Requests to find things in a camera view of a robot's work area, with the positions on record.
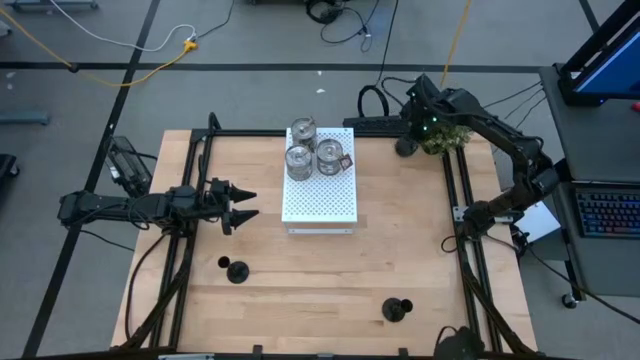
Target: chair wheel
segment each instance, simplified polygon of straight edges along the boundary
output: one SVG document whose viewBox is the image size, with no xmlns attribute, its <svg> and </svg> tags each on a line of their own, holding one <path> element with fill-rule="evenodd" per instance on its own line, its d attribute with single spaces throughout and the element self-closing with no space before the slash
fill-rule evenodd
<svg viewBox="0 0 640 360">
<path fill-rule="evenodd" d="M 9 171 L 9 177 L 18 177 L 18 175 L 20 175 L 20 167 L 18 167 L 18 165 L 13 165 L 13 167 L 11 168 L 11 171 Z"/>
<path fill-rule="evenodd" d="M 562 305 L 567 309 L 575 309 L 578 307 L 578 302 L 573 298 L 571 294 L 562 295 Z"/>
</svg>

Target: black headphones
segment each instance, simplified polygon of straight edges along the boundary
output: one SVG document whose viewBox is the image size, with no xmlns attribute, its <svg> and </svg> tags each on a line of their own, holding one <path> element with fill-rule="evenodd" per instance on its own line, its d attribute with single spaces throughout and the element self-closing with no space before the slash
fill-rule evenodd
<svg viewBox="0 0 640 360">
<path fill-rule="evenodd" d="M 314 6 L 318 5 L 319 3 L 325 3 L 327 4 L 329 7 L 327 9 L 325 9 L 324 11 L 322 11 L 322 13 L 320 14 L 320 16 L 315 16 L 314 14 L 311 13 L 311 9 L 313 9 Z M 311 20 L 319 23 L 319 24 L 331 24 L 332 22 L 336 21 L 336 19 L 338 18 L 338 16 L 340 16 L 342 14 L 342 6 L 336 4 L 336 0 L 309 0 L 307 1 L 307 16 L 309 16 L 311 18 Z"/>
</svg>

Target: pegboard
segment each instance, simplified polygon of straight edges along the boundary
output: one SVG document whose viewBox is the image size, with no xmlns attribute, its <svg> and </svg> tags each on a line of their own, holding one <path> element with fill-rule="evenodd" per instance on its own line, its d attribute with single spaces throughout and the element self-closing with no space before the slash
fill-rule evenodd
<svg viewBox="0 0 640 360">
<path fill-rule="evenodd" d="M 316 154 L 313 154 L 313 173 L 305 181 L 295 181 L 287 175 L 284 165 L 282 196 L 282 222 L 295 223 L 355 223 L 358 219 L 356 197 L 355 143 L 352 128 L 318 128 L 318 143 L 335 139 L 345 154 L 353 160 L 353 166 L 333 176 L 320 173 Z M 287 129 L 286 151 L 293 144 L 291 129 Z"/>
</svg>

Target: keyboard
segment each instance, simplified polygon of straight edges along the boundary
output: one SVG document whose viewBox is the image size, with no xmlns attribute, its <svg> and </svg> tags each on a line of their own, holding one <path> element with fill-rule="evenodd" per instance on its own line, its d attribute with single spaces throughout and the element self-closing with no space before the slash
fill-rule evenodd
<svg viewBox="0 0 640 360">
<path fill-rule="evenodd" d="M 640 188 L 577 187 L 574 196 L 582 235 L 640 239 Z"/>
<path fill-rule="evenodd" d="M 349 118 L 344 119 L 342 126 L 353 128 L 356 135 L 399 137 L 409 132 L 409 123 L 401 120 L 399 116 Z"/>
</svg>

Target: floor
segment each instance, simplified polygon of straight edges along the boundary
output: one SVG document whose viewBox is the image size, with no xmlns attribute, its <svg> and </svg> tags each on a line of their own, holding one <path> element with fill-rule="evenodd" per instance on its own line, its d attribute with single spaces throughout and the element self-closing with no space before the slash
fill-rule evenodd
<svg viewBox="0 0 640 360">
<path fill-rule="evenodd" d="M 66 232 L 55 218 L 58 199 L 84 187 L 107 121 L 117 125 L 115 133 L 126 135 L 139 151 L 153 154 L 164 130 L 204 127 L 210 111 L 216 112 L 223 127 L 238 129 L 284 128 L 301 116 L 313 116 L 324 126 L 340 126 L 343 118 L 357 116 L 358 91 L 378 75 L 394 0 L 381 0 L 372 17 L 373 44 L 366 53 L 360 51 L 359 39 L 338 46 L 321 42 L 320 26 L 304 15 L 299 2 L 262 0 L 251 6 L 236 0 L 228 25 L 202 39 L 200 49 L 181 62 L 187 65 L 162 71 L 128 92 L 61 69 L 18 31 L 0 38 L 0 110 L 38 109 L 52 117 L 46 127 L 0 128 L 0 152 L 17 155 L 22 167 L 21 176 L 0 202 L 0 272 L 4 274 L 0 358 L 22 354 L 65 240 Z M 468 89 L 481 103 L 531 85 L 538 81 L 535 67 L 565 61 L 590 35 L 582 5 L 590 5 L 602 22 L 621 2 L 476 1 L 447 85 Z M 151 47 L 177 24 L 190 23 L 202 32 L 224 21 L 231 0 L 99 3 L 97 11 L 77 9 L 72 15 L 97 34 L 119 41 L 136 42 L 141 30 L 143 35 L 148 31 L 146 45 Z M 372 4 L 352 2 L 365 14 Z M 438 80 L 464 5 L 464 0 L 401 1 L 386 60 L 390 70 L 385 74 L 411 78 L 426 70 Z M 112 82 L 132 75 L 127 71 L 132 55 L 139 60 L 133 74 L 137 79 L 179 54 L 182 40 L 189 35 L 179 30 L 164 50 L 143 53 L 137 59 L 132 49 L 91 39 L 58 13 L 8 11 L 42 42 L 83 64 L 83 71 Z M 355 21 L 350 16 L 340 18 L 327 29 L 327 36 L 350 33 L 357 26 Z M 399 95 L 405 90 L 401 84 L 389 88 Z M 500 104 L 492 111 L 504 116 L 517 103 Z M 515 126 L 529 107 L 523 106 L 507 121 Z M 374 99 L 365 99 L 364 108 L 366 114 L 380 113 Z M 398 110 L 395 104 L 392 110 Z M 546 102 L 532 111 L 520 129 L 543 137 L 545 151 L 554 160 L 563 157 Z M 495 160 L 506 188 L 510 186 L 508 159 L 497 152 Z M 123 195 L 104 168 L 96 192 Z M 136 231 L 130 225 L 96 223 L 87 228 L 135 245 Z M 130 262 L 130 252 L 80 237 L 38 355 L 108 347 Z M 561 263 L 552 265 L 562 268 Z M 559 302 L 568 289 L 562 280 L 527 258 L 521 270 L 542 351 L 585 359 L 636 357 L 640 332 L 631 322 L 594 301 L 565 310 Z M 639 299 L 607 300 L 640 316 Z"/>
</svg>

